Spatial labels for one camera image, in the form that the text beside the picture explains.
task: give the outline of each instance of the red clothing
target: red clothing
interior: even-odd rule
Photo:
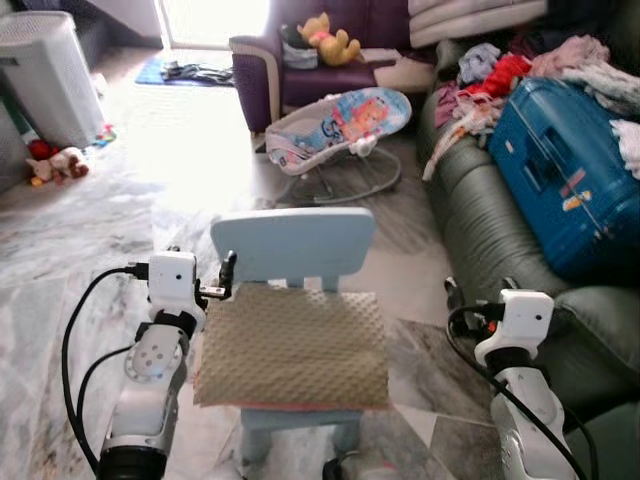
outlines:
[[[484,82],[471,85],[462,90],[462,92],[470,95],[487,93],[493,98],[504,97],[511,93],[511,82],[513,78],[524,77],[529,70],[531,70],[531,64],[522,55],[505,55],[498,60],[493,68],[493,72],[489,74]]]

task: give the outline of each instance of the light blue chair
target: light blue chair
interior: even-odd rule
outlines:
[[[212,225],[211,237],[221,258],[229,250],[238,254],[237,282],[286,279],[289,288],[301,288],[305,278],[320,277],[324,290],[337,291],[340,276],[362,267],[374,231],[373,215],[364,208],[301,208],[227,215]],[[354,450],[361,416],[353,410],[242,408],[242,459],[262,461],[273,431],[319,425],[336,425],[338,452]]]

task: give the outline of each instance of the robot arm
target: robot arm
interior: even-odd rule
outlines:
[[[223,262],[221,285],[205,295],[231,294],[235,254]],[[205,323],[206,300],[193,254],[175,251],[149,261],[148,324],[125,359],[125,385],[100,453],[99,480],[157,480],[164,476],[178,420],[178,392],[187,376],[193,335]]]
[[[464,299],[455,281],[448,279],[445,288],[450,309],[461,306]],[[468,325],[482,326],[483,339],[474,350],[475,361],[522,402],[568,452],[562,431],[564,409],[532,362],[547,336],[553,300],[540,292],[505,289],[500,292],[500,304],[491,305],[497,306],[495,312],[502,312],[497,320],[479,323],[466,320]],[[463,329],[469,332],[467,326],[463,325]],[[578,478],[557,446],[502,392],[496,391],[492,400],[491,418],[500,434],[507,480]]]

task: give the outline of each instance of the blue mat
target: blue mat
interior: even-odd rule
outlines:
[[[199,82],[196,80],[189,79],[173,79],[165,81],[162,78],[162,67],[164,66],[165,61],[161,58],[152,58],[149,60],[145,66],[142,68],[142,71],[138,74],[138,78],[136,78],[136,83],[141,85],[183,85],[183,86],[196,86],[196,87],[230,87],[232,85],[213,85],[207,82]]]

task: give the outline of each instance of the teddy bear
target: teddy bear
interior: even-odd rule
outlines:
[[[311,17],[304,27],[298,25],[298,32],[318,50],[324,63],[332,67],[344,65],[360,53],[360,42],[349,41],[349,35],[344,30],[338,30],[335,37],[329,33],[329,16],[325,12],[319,17]]]
[[[27,158],[25,161],[33,168],[35,177],[31,179],[34,186],[42,185],[49,180],[54,180],[61,185],[63,176],[70,178],[84,177],[89,173],[89,167],[83,164],[84,155],[75,147],[65,148],[48,160],[34,160]]]

